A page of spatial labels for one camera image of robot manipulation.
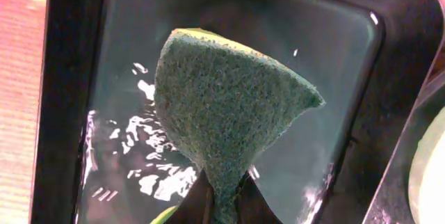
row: wood grain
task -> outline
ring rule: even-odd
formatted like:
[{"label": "wood grain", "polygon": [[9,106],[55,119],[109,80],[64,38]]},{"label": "wood grain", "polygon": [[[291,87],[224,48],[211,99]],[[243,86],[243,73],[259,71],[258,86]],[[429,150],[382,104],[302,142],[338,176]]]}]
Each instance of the wood grain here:
[{"label": "wood grain", "polygon": [[[0,0],[0,224],[28,222],[45,4]],[[432,75],[442,70],[444,50]]]}]

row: green sponge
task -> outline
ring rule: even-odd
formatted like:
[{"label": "green sponge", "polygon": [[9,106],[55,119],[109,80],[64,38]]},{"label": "green sponge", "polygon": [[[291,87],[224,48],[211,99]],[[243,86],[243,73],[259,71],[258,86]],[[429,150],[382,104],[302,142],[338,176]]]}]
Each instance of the green sponge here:
[{"label": "green sponge", "polygon": [[234,197],[255,156],[323,98],[258,51],[202,29],[175,29],[155,78],[156,115],[168,138],[207,173],[214,223],[236,223]]}]

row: white round object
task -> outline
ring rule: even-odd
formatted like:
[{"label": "white round object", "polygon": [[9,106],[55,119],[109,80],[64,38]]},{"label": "white round object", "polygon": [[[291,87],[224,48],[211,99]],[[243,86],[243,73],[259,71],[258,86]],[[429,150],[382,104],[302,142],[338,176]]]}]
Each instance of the white round object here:
[{"label": "white round object", "polygon": [[445,223],[445,108],[419,141],[408,195],[416,224]]}]

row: water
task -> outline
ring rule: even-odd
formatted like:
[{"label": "water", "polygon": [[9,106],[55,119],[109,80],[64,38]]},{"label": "water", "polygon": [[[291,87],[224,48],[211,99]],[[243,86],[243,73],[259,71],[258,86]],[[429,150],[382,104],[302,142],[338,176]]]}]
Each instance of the water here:
[{"label": "water", "polygon": [[327,105],[298,118],[250,168],[283,223],[311,223],[381,41],[377,16],[332,0],[108,0],[106,9],[78,223],[150,223],[196,179],[154,112],[156,63],[179,27],[247,45],[317,87]]}]

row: scouring pad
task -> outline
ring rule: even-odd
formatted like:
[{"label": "scouring pad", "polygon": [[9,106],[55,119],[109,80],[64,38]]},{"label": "scouring pad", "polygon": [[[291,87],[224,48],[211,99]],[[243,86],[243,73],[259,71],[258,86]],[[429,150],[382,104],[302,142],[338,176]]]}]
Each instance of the scouring pad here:
[{"label": "scouring pad", "polygon": [[214,189],[213,222],[237,222],[237,187],[253,159],[309,108],[315,87],[258,51],[202,29],[175,29],[158,61],[156,115]]}]

